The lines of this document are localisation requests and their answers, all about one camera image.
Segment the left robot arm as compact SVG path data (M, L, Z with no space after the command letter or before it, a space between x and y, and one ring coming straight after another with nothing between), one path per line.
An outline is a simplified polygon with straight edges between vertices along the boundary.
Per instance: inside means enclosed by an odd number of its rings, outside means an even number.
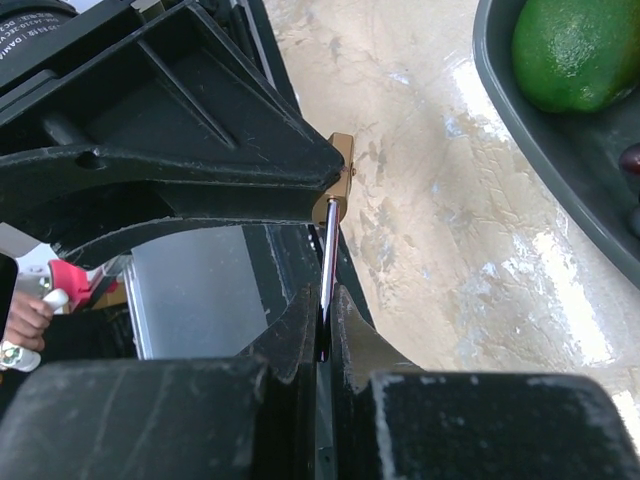
M343 166L302 118L261 2L1 5L1 219L63 260L308 223Z

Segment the person hand in background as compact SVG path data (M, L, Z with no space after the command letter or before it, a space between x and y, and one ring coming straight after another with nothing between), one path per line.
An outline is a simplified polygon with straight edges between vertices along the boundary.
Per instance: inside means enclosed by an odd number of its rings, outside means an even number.
M54 311L43 300L16 291L11 301L3 339L35 352L45 347L44 332L50 326Z

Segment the small brass padlock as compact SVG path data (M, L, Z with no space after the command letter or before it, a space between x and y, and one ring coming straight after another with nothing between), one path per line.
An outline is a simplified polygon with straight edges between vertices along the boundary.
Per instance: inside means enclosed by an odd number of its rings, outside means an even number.
M330 308L336 279L339 227L346 216L348 198L355 174L353 166L354 137L334 132L329 143L342 155L344 165L338 181L316 202L312 209L312 220L325 229L320 284L320 307L317 322L317 356L320 362L329 358L331 345Z

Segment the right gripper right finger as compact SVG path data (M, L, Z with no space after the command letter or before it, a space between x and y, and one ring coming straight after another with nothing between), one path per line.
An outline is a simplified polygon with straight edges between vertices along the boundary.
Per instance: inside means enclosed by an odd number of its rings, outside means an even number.
M639 459L610 397L585 376L426 371L332 303L341 479L635 479Z

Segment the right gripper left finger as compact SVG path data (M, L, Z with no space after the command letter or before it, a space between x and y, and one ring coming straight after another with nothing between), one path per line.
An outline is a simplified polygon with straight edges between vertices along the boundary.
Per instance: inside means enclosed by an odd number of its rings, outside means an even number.
M55 363L1 424L5 479L311 479L318 291L230 358Z

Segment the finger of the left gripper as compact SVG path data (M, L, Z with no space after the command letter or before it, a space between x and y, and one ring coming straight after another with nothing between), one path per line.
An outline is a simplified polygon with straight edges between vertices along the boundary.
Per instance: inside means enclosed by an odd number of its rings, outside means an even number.
M1 5L1 219L72 264L180 231L307 224L343 167L260 1Z

